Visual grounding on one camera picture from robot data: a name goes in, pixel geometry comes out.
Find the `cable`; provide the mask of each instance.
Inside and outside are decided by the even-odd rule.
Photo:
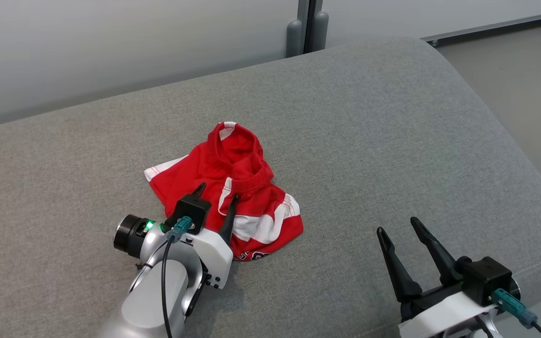
[[[526,306],[510,293],[503,289],[496,289],[490,296],[490,300],[501,310],[509,312],[511,315],[517,317],[521,325],[526,329],[535,327],[535,329],[541,333],[541,326],[537,325],[537,316],[535,313],[527,310]]]
[[[532,326],[535,327],[535,329],[536,329],[539,333],[541,333],[541,326],[537,325],[536,322],[532,322]]]
[[[168,250],[173,242],[181,239],[181,236],[187,232],[191,227],[191,217],[183,216],[177,220],[177,224],[172,229],[166,232],[168,242],[164,249],[164,255],[162,255],[162,314],[164,316],[164,327],[166,327],[166,334],[168,338],[172,338],[172,332],[170,331],[170,321],[168,321],[168,309],[166,305],[166,261],[168,260]]]
[[[164,249],[164,255],[162,255],[162,313],[164,315],[164,326],[166,327],[166,334],[168,338],[172,338],[172,332],[170,331],[170,322],[168,321],[168,309],[166,307],[166,261],[168,259],[168,250],[174,240],[174,235],[168,238],[166,248]]]

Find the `white wall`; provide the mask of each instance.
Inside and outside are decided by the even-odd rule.
[[[326,47],[370,35],[437,36],[541,15],[541,0],[323,0]]]
[[[285,56],[298,0],[0,0],[0,116]]]

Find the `wall baseboard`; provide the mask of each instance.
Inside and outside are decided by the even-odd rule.
[[[472,40],[476,38],[482,38],[491,35],[504,34],[507,32],[513,32],[517,30],[524,30],[532,28],[534,26],[541,25],[541,15],[532,17],[526,17],[523,19],[517,19],[513,21],[506,21],[500,23],[494,23],[493,25],[480,26],[475,28],[468,28],[467,30],[449,32],[445,34],[438,34],[436,36],[423,37],[421,40],[431,43],[438,40],[440,46],[444,44],[451,44],[462,42],[466,40]]]

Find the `black cable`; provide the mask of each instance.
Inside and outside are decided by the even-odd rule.
[[[168,249],[174,240],[174,236],[168,238],[166,248],[164,249],[164,255],[162,256],[162,313],[164,314],[164,326],[166,327],[166,334],[168,338],[172,338],[172,332],[170,331],[170,322],[168,321],[168,310],[166,308],[166,260],[168,259]]]
[[[541,326],[537,325],[536,322],[532,322],[532,326],[535,327],[535,329],[536,329],[539,333],[541,333]]]

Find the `gray floor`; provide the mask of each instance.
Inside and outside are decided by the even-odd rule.
[[[541,173],[541,27],[439,47]],[[541,324],[541,303],[532,307]],[[505,337],[537,338],[516,319]]]

